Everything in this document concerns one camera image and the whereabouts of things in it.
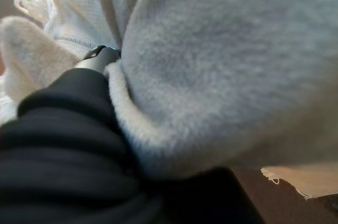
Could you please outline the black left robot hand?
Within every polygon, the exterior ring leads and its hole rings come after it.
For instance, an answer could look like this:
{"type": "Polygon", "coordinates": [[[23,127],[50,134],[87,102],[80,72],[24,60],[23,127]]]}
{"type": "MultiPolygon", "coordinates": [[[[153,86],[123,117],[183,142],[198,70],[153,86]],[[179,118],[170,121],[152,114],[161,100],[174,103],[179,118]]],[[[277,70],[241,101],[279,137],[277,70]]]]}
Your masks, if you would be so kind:
{"type": "Polygon", "coordinates": [[[99,46],[1,127],[1,223],[262,223],[234,175],[155,183],[117,123],[99,46]]]}

